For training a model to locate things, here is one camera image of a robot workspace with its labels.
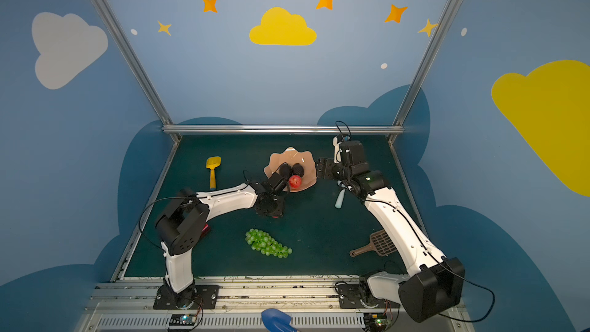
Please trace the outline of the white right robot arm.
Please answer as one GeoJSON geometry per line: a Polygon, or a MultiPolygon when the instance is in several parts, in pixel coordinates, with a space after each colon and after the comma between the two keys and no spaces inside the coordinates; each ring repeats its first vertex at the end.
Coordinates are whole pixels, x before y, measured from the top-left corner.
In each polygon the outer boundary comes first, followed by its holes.
{"type": "Polygon", "coordinates": [[[370,169],[360,141],[336,137],[333,147],[333,158],[316,162],[318,178],[337,181],[363,203],[393,242],[407,270],[405,278],[387,272],[369,277],[373,296],[400,304],[417,323],[459,304],[466,275],[462,262],[447,258],[421,231],[385,176],[370,169]]]}

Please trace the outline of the red apple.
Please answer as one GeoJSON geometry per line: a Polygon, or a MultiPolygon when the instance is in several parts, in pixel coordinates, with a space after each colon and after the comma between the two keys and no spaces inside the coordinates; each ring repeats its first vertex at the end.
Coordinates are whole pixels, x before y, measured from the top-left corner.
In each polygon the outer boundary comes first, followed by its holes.
{"type": "Polygon", "coordinates": [[[291,188],[292,190],[297,190],[297,189],[299,189],[299,188],[301,187],[301,185],[302,185],[302,178],[301,178],[301,176],[299,176],[299,175],[292,175],[292,176],[289,178],[289,181],[288,181],[288,183],[289,183],[289,186],[290,186],[290,188],[291,188]]]}

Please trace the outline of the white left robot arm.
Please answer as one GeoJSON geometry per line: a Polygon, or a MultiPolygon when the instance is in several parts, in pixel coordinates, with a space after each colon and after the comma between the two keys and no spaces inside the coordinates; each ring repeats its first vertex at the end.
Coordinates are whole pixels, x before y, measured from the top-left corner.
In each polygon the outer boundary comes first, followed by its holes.
{"type": "Polygon", "coordinates": [[[174,296],[180,296],[195,285],[192,249],[208,221],[250,208],[260,216],[280,217],[289,190],[289,179],[278,173],[262,182],[242,183],[215,192],[182,190],[155,221],[165,259],[164,286],[174,296]]]}

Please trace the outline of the green grape bunch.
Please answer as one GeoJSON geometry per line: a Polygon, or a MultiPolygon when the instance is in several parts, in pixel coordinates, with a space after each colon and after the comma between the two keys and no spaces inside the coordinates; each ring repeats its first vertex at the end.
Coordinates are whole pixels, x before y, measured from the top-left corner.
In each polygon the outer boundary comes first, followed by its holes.
{"type": "Polygon", "coordinates": [[[268,257],[284,259],[293,253],[291,247],[279,243],[269,233],[259,229],[251,228],[245,233],[244,239],[251,250],[268,257]]]}

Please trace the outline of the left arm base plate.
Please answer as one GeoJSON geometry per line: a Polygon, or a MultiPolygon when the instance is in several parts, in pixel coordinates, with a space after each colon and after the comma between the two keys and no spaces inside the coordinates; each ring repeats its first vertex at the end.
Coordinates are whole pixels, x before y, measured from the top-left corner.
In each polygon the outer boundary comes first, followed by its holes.
{"type": "Polygon", "coordinates": [[[171,286],[164,284],[159,287],[153,309],[155,310],[213,310],[216,307],[218,285],[192,284],[180,293],[175,293],[171,286]]]}

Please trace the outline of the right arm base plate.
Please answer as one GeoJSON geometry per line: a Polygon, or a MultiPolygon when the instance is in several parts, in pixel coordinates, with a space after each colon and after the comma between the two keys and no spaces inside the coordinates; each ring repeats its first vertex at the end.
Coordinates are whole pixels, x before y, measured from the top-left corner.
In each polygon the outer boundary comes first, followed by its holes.
{"type": "Polygon", "coordinates": [[[387,301],[375,298],[366,285],[336,283],[333,287],[340,309],[385,309],[387,301]]]}

